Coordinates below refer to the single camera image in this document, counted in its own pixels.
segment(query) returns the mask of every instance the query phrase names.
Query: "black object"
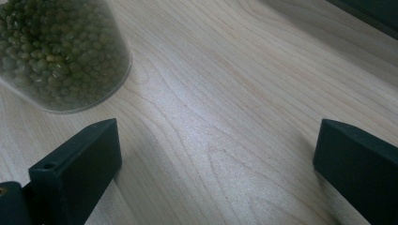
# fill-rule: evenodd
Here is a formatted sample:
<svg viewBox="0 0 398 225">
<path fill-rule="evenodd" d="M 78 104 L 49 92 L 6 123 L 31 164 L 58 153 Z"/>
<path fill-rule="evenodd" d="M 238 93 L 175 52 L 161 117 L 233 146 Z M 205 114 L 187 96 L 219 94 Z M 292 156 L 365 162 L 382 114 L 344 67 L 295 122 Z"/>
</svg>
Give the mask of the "black object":
<svg viewBox="0 0 398 225">
<path fill-rule="evenodd" d="M 323 120 L 314 167 L 371 224 L 398 224 L 398 148 L 357 127 Z"/>
<path fill-rule="evenodd" d="M 376 29 L 398 39 L 397 0 L 327 0 Z"/>
<path fill-rule="evenodd" d="M 116 120 L 90 125 L 31 167 L 24 188 L 0 184 L 0 224 L 84 224 L 121 164 Z"/>
</svg>

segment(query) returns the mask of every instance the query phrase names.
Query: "jar of beans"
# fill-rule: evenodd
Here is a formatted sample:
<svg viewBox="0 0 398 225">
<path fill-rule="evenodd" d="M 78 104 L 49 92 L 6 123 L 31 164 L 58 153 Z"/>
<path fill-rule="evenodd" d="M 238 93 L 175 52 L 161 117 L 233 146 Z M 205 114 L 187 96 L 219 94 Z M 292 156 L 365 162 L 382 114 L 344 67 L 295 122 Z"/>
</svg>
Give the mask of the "jar of beans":
<svg viewBox="0 0 398 225">
<path fill-rule="evenodd" d="M 73 113 L 125 81 L 130 53 L 104 0 L 0 5 L 0 83 L 42 110 Z"/>
</svg>

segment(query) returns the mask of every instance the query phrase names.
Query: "table surface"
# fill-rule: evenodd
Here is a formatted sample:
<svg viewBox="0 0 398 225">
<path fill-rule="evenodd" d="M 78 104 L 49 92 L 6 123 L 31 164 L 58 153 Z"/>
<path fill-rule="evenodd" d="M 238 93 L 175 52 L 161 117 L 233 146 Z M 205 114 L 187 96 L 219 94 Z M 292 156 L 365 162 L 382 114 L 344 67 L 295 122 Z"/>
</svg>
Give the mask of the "table surface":
<svg viewBox="0 0 398 225">
<path fill-rule="evenodd" d="M 398 144 L 398 42 L 325 0 L 115 0 L 133 55 L 73 114 L 0 89 L 0 179 L 116 118 L 123 166 L 87 224 L 366 224 L 312 165 L 322 118 Z"/>
</svg>

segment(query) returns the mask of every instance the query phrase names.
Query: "small hole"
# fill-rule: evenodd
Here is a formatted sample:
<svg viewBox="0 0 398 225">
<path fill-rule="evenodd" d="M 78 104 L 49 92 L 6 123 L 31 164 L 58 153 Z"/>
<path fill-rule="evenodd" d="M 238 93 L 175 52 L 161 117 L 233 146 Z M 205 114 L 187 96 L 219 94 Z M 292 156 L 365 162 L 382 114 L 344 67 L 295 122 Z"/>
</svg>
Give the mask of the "small hole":
<svg viewBox="0 0 398 225">
<path fill-rule="evenodd" d="M 55 163 L 50 162 L 50 163 L 45 164 L 45 165 L 43 166 L 43 168 L 44 168 L 44 170 L 50 170 L 50 169 L 54 168 L 55 166 L 56 166 Z"/>
<path fill-rule="evenodd" d="M 5 187 L 0 187 L 0 197 L 4 194 L 6 194 L 7 189 Z"/>
</svg>

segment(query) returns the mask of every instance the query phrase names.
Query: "glass jar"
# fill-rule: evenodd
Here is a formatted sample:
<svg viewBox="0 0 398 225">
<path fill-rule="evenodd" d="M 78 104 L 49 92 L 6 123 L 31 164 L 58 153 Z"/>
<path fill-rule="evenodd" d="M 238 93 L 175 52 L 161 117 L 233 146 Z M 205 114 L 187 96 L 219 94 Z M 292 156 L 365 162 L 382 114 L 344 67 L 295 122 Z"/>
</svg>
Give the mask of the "glass jar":
<svg viewBox="0 0 398 225">
<path fill-rule="evenodd" d="M 130 53 L 104 0 L 9 0 L 0 5 L 0 83 L 54 113 L 110 96 Z"/>
</svg>

